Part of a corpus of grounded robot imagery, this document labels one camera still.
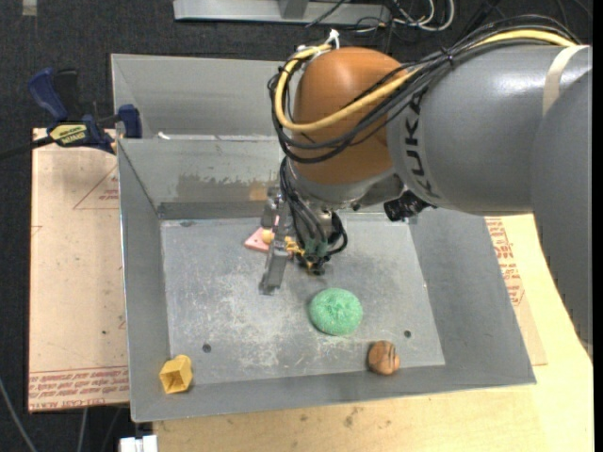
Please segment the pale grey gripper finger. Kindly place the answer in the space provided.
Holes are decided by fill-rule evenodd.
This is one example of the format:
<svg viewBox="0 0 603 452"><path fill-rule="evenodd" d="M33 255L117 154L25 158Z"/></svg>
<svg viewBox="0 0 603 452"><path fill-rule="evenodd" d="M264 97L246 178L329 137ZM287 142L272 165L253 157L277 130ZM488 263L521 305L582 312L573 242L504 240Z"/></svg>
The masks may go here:
<svg viewBox="0 0 603 452"><path fill-rule="evenodd" d="M265 296L270 296L274 293L275 286L272 284L272 263L273 257L269 254L259 283L260 293Z"/></svg>
<svg viewBox="0 0 603 452"><path fill-rule="evenodd" d="M285 273L285 268L288 262L288 252L285 250L276 250L273 256L273 285L280 287Z"/></svg>

